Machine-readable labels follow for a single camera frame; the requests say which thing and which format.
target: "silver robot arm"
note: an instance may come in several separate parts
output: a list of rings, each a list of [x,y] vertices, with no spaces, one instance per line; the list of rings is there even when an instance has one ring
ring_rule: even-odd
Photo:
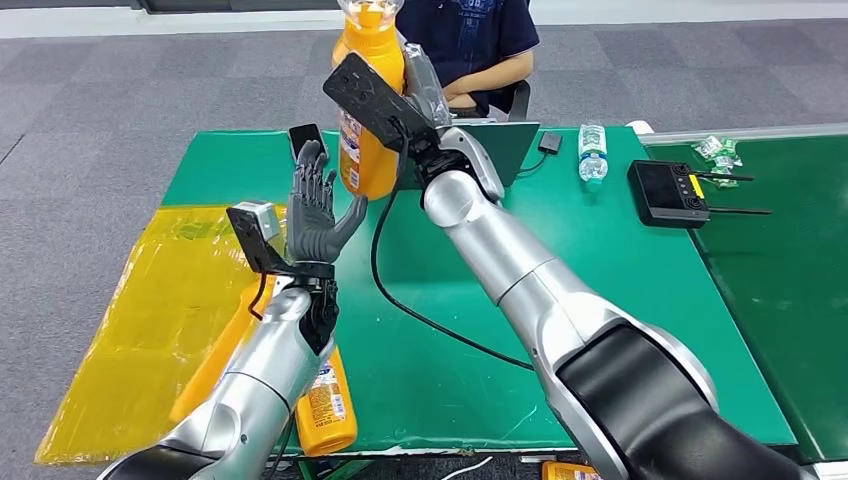
[[[304,288],[274,296],[210,397],[156,445],[115,462],[98,478],[259,478],[297,399],[335,345],[331,337],[316,354],[301,333],[312,306]]]
[[[227,215],[254,272],[290,282],[272,296],[259,327],[209,398],[154,446],[118,460],[100,479],[259,478],[289,426],[297,400],[335,347],[338,316],[333,262],[365,217],[364,198],[335,221],[333,181],[320,144],[309,141],[295,164],[286,209],[285,251],[270,203],[242,202]]]
[[[601,477],[809,478],[718,416],[712,381],[685,346],[592,291],[499,206],[503,188],[474,137],[443,130],[440,149],[471,168],[430,179],[424,210],[509,320],[548,404]]]

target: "person's arm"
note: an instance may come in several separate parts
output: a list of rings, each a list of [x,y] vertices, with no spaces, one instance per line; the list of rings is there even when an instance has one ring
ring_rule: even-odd
[[[444,88],[448,102],[456,97],[486,90],[496,90],[520,82],[533,72],[533,51],[509,57],[494,67],[460,77]]]

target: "white cable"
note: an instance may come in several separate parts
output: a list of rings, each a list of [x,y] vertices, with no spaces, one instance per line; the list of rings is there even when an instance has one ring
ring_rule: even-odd
[[[477,465],[472,465],[470,467],[463,468],[462,470],[457,470],[457,471],[455,471],[451,474],[448,474],[448,476],[443,478],[442,480],[450,480],[451,478],[462,475],[463,473],[468,473],[472,470],[477,470],[478,468],[482,467],[483,465],[489,463],[489,461],[491,461],[491,460],[492,460],[492,457],[486,457],[482,462],[478,463]]]

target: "clear plastic bottle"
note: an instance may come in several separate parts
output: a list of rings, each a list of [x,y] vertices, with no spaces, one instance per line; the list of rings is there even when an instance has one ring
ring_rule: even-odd
[[[600,125],[581,125],[578,139],[580,178],[590,191],[601,187],[607,176],[607,137]]]

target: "chair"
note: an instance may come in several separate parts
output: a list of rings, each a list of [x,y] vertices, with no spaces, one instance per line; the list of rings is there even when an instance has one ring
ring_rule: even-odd
[[[527,80],[491,93],[489,103],[508,115],[510,122],[527,121],[527,109],[530,107],[530,84]]]

